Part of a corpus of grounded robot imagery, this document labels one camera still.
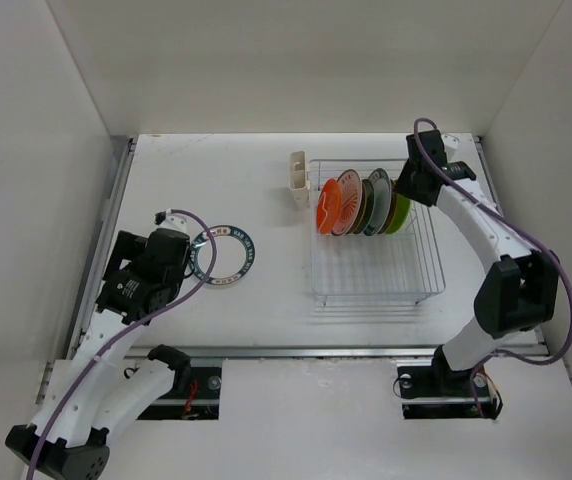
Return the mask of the yellow brown patterned plate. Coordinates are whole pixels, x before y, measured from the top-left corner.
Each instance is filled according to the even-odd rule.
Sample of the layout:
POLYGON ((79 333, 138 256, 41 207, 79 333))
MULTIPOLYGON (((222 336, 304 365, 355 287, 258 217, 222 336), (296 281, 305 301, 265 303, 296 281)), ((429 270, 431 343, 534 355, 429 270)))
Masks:
POLYGON ((391 184, 391 185, 392 185, 391 186, 391 198, 390 198, 390 202, 389 202, 388 213, 387 213, 387 216, 385 217, 384 223, 382 224, 380 230, 378 231, 378 234, 385 234, 385 232, 388 230, 388 228, 392 224, 393 217, 395 214, 396 203, 397 203, 397 193, 396 193, 396 189, 395 189, 394 184, 391 184))

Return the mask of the white plate teal rim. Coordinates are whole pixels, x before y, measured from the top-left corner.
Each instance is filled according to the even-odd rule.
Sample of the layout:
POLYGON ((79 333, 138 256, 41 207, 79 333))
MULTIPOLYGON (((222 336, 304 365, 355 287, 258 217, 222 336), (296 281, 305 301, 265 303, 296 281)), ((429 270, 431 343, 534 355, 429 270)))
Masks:
POLYGON ((205 280, 211 287, 228 287, 241 281, 252 268, 256 248, 251 236, 243 229, 232 225, 216 225, 210 229, 215 240, 215 265, 209 275, 207 270, 212 260, 212 243, 205 231, 191 242, 189 267, 197 280, 205 280))

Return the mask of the lime green plate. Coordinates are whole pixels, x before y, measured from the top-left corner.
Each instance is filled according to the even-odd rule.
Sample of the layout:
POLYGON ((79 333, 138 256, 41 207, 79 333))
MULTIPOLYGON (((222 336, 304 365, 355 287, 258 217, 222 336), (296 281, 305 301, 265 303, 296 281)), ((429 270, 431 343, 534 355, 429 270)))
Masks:
POLYGON ((404 225, 411 207, 411 200, 405 196, 398 194, 395 204, 395 211, 390 225, 385 230, 386 234, 398 232, 404 225))

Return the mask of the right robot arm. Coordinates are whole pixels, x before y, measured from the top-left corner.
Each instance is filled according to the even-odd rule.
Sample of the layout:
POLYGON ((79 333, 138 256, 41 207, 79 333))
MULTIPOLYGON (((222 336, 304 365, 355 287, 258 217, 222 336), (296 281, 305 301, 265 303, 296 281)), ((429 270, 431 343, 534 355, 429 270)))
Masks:
POLYGON ((559 274, 549 255, 500 221, 472 169, 464 162, 448 161, 439 131, 409 135, 406 142, 408 159, 398 192, 445 214, 485 272, 473 300, 472 319, 433 355, 431 386, 450 394, 466 385, 474 367, 507 338, 552 318, 559 274))

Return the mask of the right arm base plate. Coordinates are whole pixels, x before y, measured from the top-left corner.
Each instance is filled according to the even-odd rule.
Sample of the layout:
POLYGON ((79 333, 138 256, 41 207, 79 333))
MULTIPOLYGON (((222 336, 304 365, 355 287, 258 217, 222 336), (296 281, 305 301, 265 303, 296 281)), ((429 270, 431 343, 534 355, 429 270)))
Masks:
POLYGON ((484 369, 453 375, 427 362, 401 362, 393 387, 405 420, 489 419, 503 410, 501 394, 484 369))

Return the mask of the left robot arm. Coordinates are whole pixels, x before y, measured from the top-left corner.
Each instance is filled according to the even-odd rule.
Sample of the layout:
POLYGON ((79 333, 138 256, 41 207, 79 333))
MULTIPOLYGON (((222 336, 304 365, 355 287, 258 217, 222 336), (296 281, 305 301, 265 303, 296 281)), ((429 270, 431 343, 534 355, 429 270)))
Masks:
POLYGON ((190 357, 153 348, 134 373, 123 360, 151 322, 177 298, 189 237, 158 228, 147 237, 121 231, 111 252, 88 330, 61 382, 33 419, 11 428, 6 447, 51 479, 97 479, 115 440, 157 399, 189 387, 190 357))

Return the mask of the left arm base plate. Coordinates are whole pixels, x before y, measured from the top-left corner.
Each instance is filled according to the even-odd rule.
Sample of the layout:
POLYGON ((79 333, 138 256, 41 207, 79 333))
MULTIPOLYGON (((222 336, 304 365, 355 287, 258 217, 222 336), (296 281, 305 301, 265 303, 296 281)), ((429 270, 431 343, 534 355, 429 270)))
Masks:
POLYGON ((197 358, 183 391, 171 391, 138 417, 145 421, 210 421, 219 419, 222 388, 221 359, 197 358))

